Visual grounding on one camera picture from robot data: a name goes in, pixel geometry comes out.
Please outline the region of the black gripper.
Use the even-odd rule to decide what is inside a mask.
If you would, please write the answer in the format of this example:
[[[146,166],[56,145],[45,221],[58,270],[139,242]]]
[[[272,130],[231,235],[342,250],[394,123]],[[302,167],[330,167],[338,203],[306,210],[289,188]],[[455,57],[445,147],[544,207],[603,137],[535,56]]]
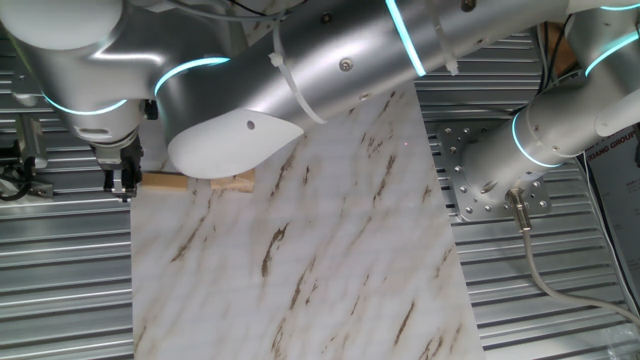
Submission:
[[[141,182],[143,149],[139,135],[129,134],[114,143],[92,143],[91,148],[104,171],[104,191],[121,202],[130,202],[136,197]]]

